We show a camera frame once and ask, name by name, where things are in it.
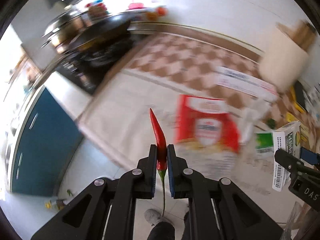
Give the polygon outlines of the red chili pepper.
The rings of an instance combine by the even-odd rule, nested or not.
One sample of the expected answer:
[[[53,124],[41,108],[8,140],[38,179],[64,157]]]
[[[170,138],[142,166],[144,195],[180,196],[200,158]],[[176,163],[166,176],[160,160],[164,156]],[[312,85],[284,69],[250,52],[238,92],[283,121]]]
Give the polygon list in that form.
[[[164,133],[160,127],[160,124],[151,108],[149,109],[149,114],[150,114],[152,129],[156,139],[156,146],[157,146],[156,168],[162,184],[163,207],[162,207],[161,216],[163,217],[165,213],[165,175],[167,172],[167,143],[166,143]]]

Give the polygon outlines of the red white sugar bag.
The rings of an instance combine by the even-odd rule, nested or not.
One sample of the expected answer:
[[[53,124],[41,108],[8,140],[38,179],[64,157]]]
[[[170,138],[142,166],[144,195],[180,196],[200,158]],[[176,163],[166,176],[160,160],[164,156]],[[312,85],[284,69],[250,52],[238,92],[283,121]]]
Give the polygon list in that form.
[[[175,142],[193,150],[239,153],[239,131],[225,100],[180,95],[177,106]]]

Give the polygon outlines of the white blue-lettered carton box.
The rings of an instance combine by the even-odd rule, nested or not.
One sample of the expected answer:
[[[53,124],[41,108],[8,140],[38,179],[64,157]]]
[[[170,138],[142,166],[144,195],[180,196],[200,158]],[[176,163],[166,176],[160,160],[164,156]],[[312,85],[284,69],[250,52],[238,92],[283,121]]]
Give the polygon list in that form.
[[[278,98],[276,88],[256,77],[223,66],[215,67],[215,83],[268,102]]]

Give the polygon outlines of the blue kitchen cabinet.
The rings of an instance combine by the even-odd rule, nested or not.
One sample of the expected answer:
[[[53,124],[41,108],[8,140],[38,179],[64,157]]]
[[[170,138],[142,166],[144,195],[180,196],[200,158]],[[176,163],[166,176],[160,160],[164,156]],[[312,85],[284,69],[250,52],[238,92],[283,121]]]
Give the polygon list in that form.
[[[75,122],[42,87],[27,110],[8,170],[11,193],[57,195],[83,135]]]

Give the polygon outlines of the grey left slipper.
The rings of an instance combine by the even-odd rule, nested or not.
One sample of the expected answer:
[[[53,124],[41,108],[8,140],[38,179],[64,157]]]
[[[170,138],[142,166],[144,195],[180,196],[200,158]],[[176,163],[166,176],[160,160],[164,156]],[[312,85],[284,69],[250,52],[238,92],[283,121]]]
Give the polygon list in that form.
[[[151,225],[156,226],[161,222],[170,223],[165,217],[163,217],[157,210],[148,209],[144,212],[145,220]]]

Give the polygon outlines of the yellow bottle on floor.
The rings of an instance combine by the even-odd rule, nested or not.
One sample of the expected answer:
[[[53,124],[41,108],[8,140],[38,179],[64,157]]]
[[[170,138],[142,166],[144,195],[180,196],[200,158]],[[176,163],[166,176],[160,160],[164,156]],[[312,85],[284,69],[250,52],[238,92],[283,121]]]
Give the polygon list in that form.
[[[44,203],[44,206],[47,209],[57,209],[57,210],[62,210],[66,204],[65,204],[65,199],[54,199],[54,200],[49,200]]]

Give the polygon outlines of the cream container on counter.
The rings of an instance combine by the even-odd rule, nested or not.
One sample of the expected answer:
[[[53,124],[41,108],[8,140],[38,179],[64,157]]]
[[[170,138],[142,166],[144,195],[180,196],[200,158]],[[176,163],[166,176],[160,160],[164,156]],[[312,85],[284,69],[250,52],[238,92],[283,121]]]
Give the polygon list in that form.
[[[288,31],[287,26],[276,25],[258,66],[263,80],[274,85],[280,93],[297,81],[309,58],[309,54],[289,37]]]

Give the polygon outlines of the black gas stove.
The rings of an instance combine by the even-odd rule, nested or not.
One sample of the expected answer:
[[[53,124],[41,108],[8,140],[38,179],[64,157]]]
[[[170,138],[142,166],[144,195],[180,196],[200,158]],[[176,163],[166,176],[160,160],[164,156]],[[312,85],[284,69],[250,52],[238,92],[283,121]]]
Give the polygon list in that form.
[[[92,95],[107,72],[131,50],[133,45],[133,39],[127,37],[92,53],[74,54],[64,59],[56,71]]]

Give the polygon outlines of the black wok pan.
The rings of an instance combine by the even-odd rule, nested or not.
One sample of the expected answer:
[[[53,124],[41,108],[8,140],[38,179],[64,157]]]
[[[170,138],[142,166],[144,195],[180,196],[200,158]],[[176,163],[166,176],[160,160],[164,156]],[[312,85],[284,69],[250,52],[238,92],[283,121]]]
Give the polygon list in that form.
[[[101,43],[114,40],[127,32],[131,18],[128,12],[124,12],[94,23],[70,42],[68,51],[86,51]]]

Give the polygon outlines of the steel lidded pot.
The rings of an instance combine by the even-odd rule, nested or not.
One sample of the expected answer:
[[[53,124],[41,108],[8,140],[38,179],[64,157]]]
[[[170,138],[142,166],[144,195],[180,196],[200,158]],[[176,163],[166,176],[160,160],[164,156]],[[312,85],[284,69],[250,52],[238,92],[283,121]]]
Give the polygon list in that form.
[[[78,9],[71,8],[54,18],[44,31],[42,38],[45,38],[46,41],[41,47],[51,43],[56,48],[75,38],[86,28],[82,15],[83,13]]]

